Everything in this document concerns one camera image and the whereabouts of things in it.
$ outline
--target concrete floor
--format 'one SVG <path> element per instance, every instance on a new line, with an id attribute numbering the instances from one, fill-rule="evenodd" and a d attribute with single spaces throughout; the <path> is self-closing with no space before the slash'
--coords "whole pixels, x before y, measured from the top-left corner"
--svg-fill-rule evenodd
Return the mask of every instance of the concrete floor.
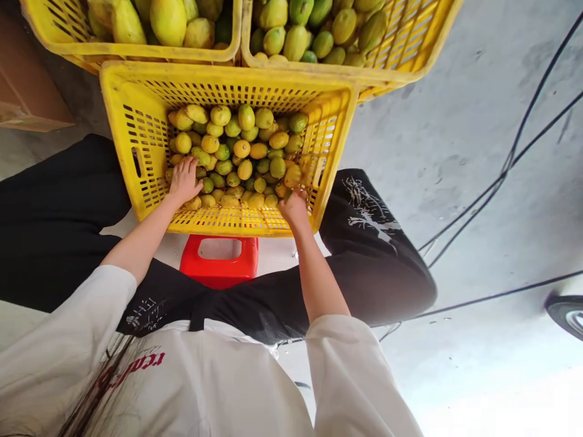
<path id="1" fill-rule="evenodd" d="M 497 177 L 538 81 L 580 9 L 579 0 L 466 0 L 431 73 L 357 109 L 341 167 L 366 169 L 416 246 Z M 97 78 L 50 53 L 43 57 L 77 125 L 51 134 L 0 130 L 0 178 L 89 132 L 111 136 Z M 519 149 L 581 90 L 582 67 L 580 29 Z M 581 268 L 582 120 L 580 104 L 532 148 L 436 264 L 434 309 Z M 134 224 L 129 214 L 109 231 L 124 235 Z M 177 265 L 184 244 L 184 236 L 167 235 L 157 257 Z M 289 241 L 260 246 L 260 273 L 296 262 Z M 583 345 L 546 316 L 542 304 L 551 290 L 406 322 L 382 343 L 427 436 L 582 433 L 573 406 L 583 401 Z M 0 305 L 0 348 L 40 317 Z M 309 383 L 305 346 L 280 352 L 292 378 Z M 306 391 L 305 397 L 313 410 L 313 396 Z"/>

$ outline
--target plastic crate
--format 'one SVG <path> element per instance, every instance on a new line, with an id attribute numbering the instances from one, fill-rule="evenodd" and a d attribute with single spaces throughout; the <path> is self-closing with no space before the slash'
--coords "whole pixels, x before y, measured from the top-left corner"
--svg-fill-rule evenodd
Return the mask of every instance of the plastic crate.
<path id="1" fill-rule="evenodd" d="M 387 0 L 383 41 L 367 55 L 364 67 L 279 63 L 256 59 L 250 51 L 253 0 L 243 0 L 242 62 L 252 68 L 329 73 L 357 81 L 359 103 L 418 81 L 435 64 L 463 0 Z"/>
<path id="2" fill-rule="evenodd" d="M 304 170 L 308 215 L 316 232 L 332 190 L 358 95 L 343 78 L 309 73 L 113 61 L 100 73 L 109 124 L 129 197 L 139 221 L 168 192 L 165 171 L 171 110 L 189 103 L 231 108 L 248 103 L 267 107 L 276 116 L 305 112 L 304 145 L 295 155 Z M 168 232 L 228 237 L 290 237 L 279 210 L 214 208 L 177 212 Z"/>
<path id="3" fill-rule="evenodd" d="M 98 74 L 105 61 L 124 60 L 186 64 L 233 63 L 241 40 L 242 0 L 233 0 L 233 37 L 225 50 L 87 42 L 91 36 L 83 0 L 21 0 L 32 30 L 53 53 Z"/>

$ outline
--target wheel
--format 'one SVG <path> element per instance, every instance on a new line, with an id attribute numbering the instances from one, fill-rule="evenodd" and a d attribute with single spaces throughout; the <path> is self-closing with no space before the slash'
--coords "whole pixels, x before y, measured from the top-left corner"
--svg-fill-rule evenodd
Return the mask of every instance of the wheel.
<path id="1" fill-rule="evenodd" d="M 545 308 L 561 328 L 583 340 L 583 296 L 549 296 Z"/>

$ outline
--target cardboard box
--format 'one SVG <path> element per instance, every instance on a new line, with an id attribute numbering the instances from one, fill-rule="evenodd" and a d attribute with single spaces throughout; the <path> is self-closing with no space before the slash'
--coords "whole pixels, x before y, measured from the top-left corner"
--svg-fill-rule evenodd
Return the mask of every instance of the cardboard box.
<path id="1" fill-rule="evenodd" d="M 74 124 L 30 37 L 0 10 L 0 127 L 49 132 Z"/>

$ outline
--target red plastic stool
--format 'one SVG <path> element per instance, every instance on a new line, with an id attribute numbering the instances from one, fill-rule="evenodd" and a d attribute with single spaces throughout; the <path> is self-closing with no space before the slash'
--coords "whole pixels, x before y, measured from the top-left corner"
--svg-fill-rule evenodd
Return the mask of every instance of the red plastic stool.
<path id="1" fill-rule="evenodd" d="M 241 254 L 230 260 L 204 259 L 199 255 L 202 240 L 227 239 L 241 242 Z M 259 241 L 257 238 L 210 237 L 191 235 L 188 237 L 180 271 L 194 280 L 215 290 L 224 290 L 257 276 L 259 262 Z"/>

